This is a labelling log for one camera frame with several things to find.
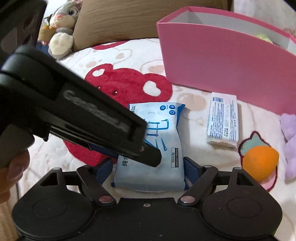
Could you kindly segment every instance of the pink storage box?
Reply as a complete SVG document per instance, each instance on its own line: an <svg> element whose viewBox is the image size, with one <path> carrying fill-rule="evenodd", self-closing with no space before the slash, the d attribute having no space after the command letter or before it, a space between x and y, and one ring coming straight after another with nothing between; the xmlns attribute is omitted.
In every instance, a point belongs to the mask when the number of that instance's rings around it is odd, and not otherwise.
<svg viewBox="0 0 296 241"><path fill-rule="evenodd" d="M296 114L296 39L233 12L185 7L157 23L167 78ZM275 44L256 38L265 34Z"/></svg>

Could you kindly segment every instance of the orange makeup sponge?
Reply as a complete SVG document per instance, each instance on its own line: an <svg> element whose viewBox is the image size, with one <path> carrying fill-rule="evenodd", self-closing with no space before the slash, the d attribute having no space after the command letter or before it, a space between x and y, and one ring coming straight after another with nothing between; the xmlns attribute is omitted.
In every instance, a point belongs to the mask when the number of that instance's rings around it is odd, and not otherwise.
<svg viewBox="0 0 296 241"><path fill-rule="evenodd" d="M279 153L270 146L256 146L243 157L242 167L257 182L268 178L279 162Z"/></svg>

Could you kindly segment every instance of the gray plush rabbit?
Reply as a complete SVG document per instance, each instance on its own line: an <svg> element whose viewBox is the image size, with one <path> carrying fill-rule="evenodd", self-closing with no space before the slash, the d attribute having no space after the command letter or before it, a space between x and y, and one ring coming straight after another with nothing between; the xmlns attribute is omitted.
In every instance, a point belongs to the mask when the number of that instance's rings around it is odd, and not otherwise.
<svg viewBox="0 0 296 241"><path fill-rule="evenodd" d="M49 41L49 54L55 59L62 59L72 49L74 40L72 37L75 24L81 9L81 0L68 0L47 18L48 27L45 28L54 32Z"/></svg>

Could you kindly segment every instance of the blue and white wipes package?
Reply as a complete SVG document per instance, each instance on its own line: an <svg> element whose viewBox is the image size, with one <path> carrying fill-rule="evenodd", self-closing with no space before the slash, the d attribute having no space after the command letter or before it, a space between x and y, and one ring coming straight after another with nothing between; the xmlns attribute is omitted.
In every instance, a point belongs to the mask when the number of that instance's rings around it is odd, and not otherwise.
<svg viewBox="0 0 296 241"><path fill-rule="evenodd" d="M162 159L157 167L150 167L119 156L112 186L141 192L184 190L183 154L177 131L184 107L175 102L129 105L130 111L148 123L144 141L160 149Z"/></svg>

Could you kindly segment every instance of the metal screw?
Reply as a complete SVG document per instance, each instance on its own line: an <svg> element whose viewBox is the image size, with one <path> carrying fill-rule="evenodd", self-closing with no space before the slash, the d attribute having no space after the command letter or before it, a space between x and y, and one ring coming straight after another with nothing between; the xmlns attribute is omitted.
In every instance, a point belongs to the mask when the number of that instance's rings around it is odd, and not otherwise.
<svg viewBox="0 0 296 241"><path fill-rule="evenodd" d="M99 198L99 201L104 204L111 203L111 202L113 202L113 200L114 200L114 198L111 196L102 196Z"/></svg>
<svg viewBox="0 0 296 241"><path fill-rule="evenodd" d="M195 201L195 198L192 196L183 196L180 198L182 203L193 203Z"/></svg>

